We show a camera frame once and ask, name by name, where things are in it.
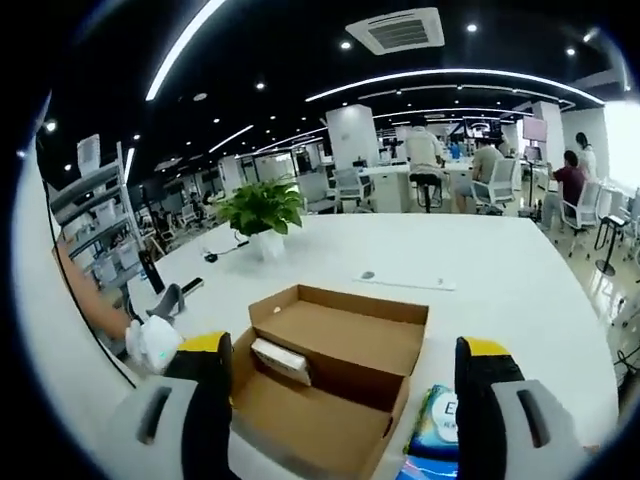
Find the ceiling air conditioner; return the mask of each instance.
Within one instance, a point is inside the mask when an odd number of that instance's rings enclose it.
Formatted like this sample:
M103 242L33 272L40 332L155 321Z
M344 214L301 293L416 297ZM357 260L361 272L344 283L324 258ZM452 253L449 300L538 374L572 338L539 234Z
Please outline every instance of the ceiling air conditioner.
M434 7L369 18L346 30L376 55L444 45L440 15Z

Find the blue package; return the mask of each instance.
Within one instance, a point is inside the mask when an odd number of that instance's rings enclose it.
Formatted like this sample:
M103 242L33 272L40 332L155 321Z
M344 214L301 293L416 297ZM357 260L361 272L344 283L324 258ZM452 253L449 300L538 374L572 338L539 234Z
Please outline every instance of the blue package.
M451 480L457 476L457 462L442 462L409 455L396 480Z
M405 453L420 458L457 461L457 408L456 394L443 385L434 385L425 398Z

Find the woman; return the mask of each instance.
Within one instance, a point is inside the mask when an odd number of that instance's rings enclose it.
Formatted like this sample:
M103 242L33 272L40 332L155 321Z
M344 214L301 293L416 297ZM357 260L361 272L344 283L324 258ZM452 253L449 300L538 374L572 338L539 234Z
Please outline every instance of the woman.
M596 154L593 151L593 147L587 140L587 136L584 132L578 132L576 134L576 142L580 146L578 152L578 168L582 170L587 180L597 180L598 175L596 173Z

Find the cardboard box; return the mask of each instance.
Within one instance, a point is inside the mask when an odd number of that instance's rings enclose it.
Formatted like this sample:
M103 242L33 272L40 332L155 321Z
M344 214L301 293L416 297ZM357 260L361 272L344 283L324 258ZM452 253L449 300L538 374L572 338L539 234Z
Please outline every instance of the cardboard box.
M428 307L298 285L249 314L234 344L236 418L296 463L369 478L407 402ZM251 352L256 338L304 355L312 386L264 366Z

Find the ceiling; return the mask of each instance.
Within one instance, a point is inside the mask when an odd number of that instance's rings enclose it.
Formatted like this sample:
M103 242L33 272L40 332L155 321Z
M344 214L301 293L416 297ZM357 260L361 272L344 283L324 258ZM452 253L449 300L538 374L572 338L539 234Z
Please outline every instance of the ceiling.
M94 133L100 134L106 157L115 152L118 140L125 151L136 147L129 178L133 184L153 175L156 165L171 158L198 157L188 163L196 169L224 153L251 152L252 147L274 143L273 138L280 141L321 128L324 113L343 103L365 104L374 115L439 108L511 110L543 99L562 100L561 108L573 103L575 108L596 106L554 86L477 73L399 78L305 102L315 94L372 77L423 69L482 68L570 84L610 68L598 38L583 42L593 24L577 16L567 24L554 16L491 8L490 2L474 8L409 0L226 0L178 57L156 98L146 102L166 53L206 3L119 1L99 24L84 24L84 38L57 70L47 114L55 119L57 129L39 135L40 166L50 183L61 188L78 178L76 143ZM425 6L439 9L443 47L377 56L345 31L345 26L360 20ZM475 33L467 32L470 23L477 25ZM352 43L350 50L340 48L344 40ZM576 52L571 57L566 53L569 47ZM258 82L266 85L262 91L255 88ZM438 85L448 87L433 88ZM383 92L387 94L371 96ZM207 97L195 102L199 93ZM479 110L455 113L481 114ZM403 115L392 118L406 120ZM386 117L377 122L382 127L391 123ZM250 125L254 128L209 153ZM138 141L133 140L135 134L140 135ZM70 171L65 171L66 164L72 165ZM164 175L175 173L168 169Z

